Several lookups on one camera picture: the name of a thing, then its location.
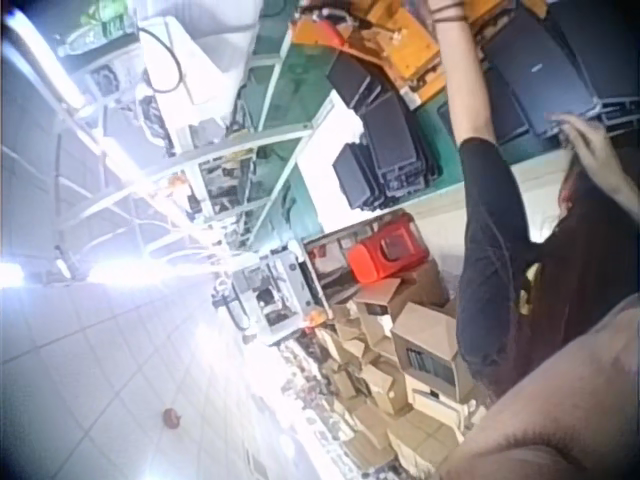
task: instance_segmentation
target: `yellow machine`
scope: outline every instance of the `yellow machine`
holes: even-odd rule
[[[291,25],[293,42],[335,48],[381,66],[409,106],[416,108],[445,86],[440,49],[426,16],[405,6],[424,2],[311,0],[296,12]],[[508,22],[513,3],[465,1],[467,18],[480,44]],[[523,3],[541,18],[546,15],[545,0]]]

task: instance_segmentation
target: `fabric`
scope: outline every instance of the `fabric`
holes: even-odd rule
[[[537,258],[522,195],[497,147],[480,138],[460,145],[467,205],[457,339],[474,377],[500,363],[526,272]]]

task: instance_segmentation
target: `orange object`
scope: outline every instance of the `orange object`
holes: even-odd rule
[[[318,23],[324,30],[324,33],[333,48],[340,49],[344,47],[346,41],[342,36],[340,30],[338,30],[338,28],[333,23],[331,23],[329,20],[320,20]]]
[[[429,250],[411,230],[412,218],[403,214],[347,253],[347,262],[360,283],[374,283],[429,257]]]

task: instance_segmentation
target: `woman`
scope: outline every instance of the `woman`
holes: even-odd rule
[[[634,152],[621,152],[623,166],[635,167],[627,172],[632,181],[602,127],[554,117],[593,181],[574,162],[562,195],[566,214],[543,244],[532,243],[518,185],[496,147],[463,2],[428,3],[465,180],[458,344],[474,379],[495,400],[638,291],[638,225],[630,213],[640,156],[633,162]],[[595,160],[602,158],[614,160],[603,168]]]

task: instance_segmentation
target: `hand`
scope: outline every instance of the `hand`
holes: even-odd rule
[[[615,194],[624,185],[626,175],[606,129],[576,115],[554,115],[552,120],[560,122],[560,130],[573,145],[580,163],[596,185],[610,195]]]

